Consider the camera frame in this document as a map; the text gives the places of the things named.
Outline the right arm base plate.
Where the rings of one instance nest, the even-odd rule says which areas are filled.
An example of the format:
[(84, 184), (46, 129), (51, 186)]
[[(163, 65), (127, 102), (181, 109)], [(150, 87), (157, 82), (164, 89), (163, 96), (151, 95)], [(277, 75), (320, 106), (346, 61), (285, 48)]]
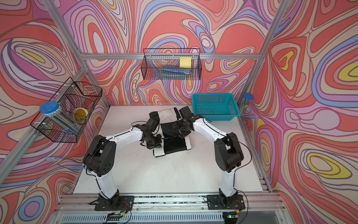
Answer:
[(246, 209), (242, 195), (236, 194), (230, 197), (224, 195), (207, 195), (204, 196), (209, 210), (237, 210)]

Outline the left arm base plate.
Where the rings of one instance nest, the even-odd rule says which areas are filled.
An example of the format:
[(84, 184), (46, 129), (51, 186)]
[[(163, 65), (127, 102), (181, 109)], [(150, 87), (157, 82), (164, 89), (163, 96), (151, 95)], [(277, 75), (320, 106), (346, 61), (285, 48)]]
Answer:
[(106, 199), (99, 196), (95, 204), (95, 211), (126, 211), (131, 210), (134, 204), (134, 196), (114, 196)]

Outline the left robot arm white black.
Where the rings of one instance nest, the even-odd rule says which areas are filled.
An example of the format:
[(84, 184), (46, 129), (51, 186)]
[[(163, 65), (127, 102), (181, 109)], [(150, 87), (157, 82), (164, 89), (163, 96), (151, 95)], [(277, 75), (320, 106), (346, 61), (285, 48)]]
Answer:
[(101, 199), (114, 203), (119, 195), (112, 176), (116, 150), (134, 142), (145, 143), (148, 149), (161, 147), (161, 135), (154, 134), (158, 126), (156, 120), (149, 119), (144, 124), (132, 125), (127, 131), (110, 136), (97, 135), (93, 139), (83, 158), (83, 164), (86, 166), (86, 174), (95, 178)]

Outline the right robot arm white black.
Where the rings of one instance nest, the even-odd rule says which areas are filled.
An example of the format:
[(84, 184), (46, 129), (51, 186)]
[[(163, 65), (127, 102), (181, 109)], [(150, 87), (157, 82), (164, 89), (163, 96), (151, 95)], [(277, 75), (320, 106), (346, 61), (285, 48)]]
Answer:
[(225, 133), (215, 128), (200, 114), (193, 114), (188, 106), (179, 110), (178, 120), (173, 127), (179, 131), (179, 137), (183, 139), (195, 131), (213, 143), (215, 161), (222, 170), (219, 198), (222, 204), (235, 201), (238, 195), (235, 190), (235, 168), (239, 168), (244, 159), (236, 134)]

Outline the black white checkered pillowcase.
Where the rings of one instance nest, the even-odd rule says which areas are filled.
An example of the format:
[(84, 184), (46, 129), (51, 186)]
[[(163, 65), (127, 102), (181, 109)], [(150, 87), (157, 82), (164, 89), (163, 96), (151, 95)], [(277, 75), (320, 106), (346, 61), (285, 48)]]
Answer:
[(154, 157), (162, 157), (192, 148), (189, 137), (182, 138), (178, 128), (175, 126), (175, 123), (181, 120), (181, 115), (176, 107), (154, 111), (149, 116), (159, 123), (155, 134), (160, 134), (162, 140), (161, 147), (153, 150)]

